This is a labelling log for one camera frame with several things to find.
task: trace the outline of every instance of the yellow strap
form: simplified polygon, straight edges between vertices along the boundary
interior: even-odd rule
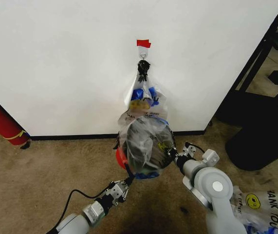
[[[14,136],[14,137],[10,137],[10,138],[5,138],[5,137],[3,137],[3,138],[5,138],[6,140],[12,140],[12,139],[14,139],[14,138],[21,137],[21,136],[23,135],[23,133],[26,133],[26,131],[22,130],[20,133],[18,133],[18,134],[17,134],[16,136]]]

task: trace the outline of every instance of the floor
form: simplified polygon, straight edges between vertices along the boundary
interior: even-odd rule
[[[278,51],[273,50],[248,91],[275,95],[278,87],[266,78],[275,69]],[[221,158],[217,168],[244,192],[278,191],[278,160],[247,172],[228,159],[224,144],[238,130],[213,119],[204,135],[178,136],[176,142],[178,149],[190,141],[215,150]],[[114,139],[33,141],[29,149],[21,150],[0,136],[0,234],[46,233],[59,219],[72,189],[94,195],[111,180],[126,178],[115,160],[114,145]],[[205,209],[184,188],[182,177],[171,164],[158,178],[135,180],[127,201],[112,208],[90,233],[206,233]],[[91,202],[74,195],[67,215]]]

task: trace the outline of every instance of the white plastic bag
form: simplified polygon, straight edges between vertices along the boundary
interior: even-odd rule
[[[234,186],[231,203],[248,234],[278,234],[278,192],[242,193]]]
[[[151,82],[147,74],[148,69],[148,62],[145,60],[139,61],[138,73],[128,109],[118,120],[120,130],[140,116],[155,116],[167,119],[166,96]]]
[[[174,147],[169,129],[165,95],[148,77],[150,64],[138,63],[138,72],[127,111],[118,120],[118,151],[128,160],[137,178],[153,178],[171,162],[165,148]]]

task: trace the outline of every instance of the smiley face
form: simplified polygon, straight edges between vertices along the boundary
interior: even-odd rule
[[[246,203],[252,209],[259,209],[261,206],[261,203],[260,203],[258,197],[254,194],[248,194],[246,196]]]

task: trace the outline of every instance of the white wall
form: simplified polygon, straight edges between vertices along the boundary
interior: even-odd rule
[[[0,104],[33,136],[118,130],[149,39],[174,131],[203,130],[278,0],[0,0]]]

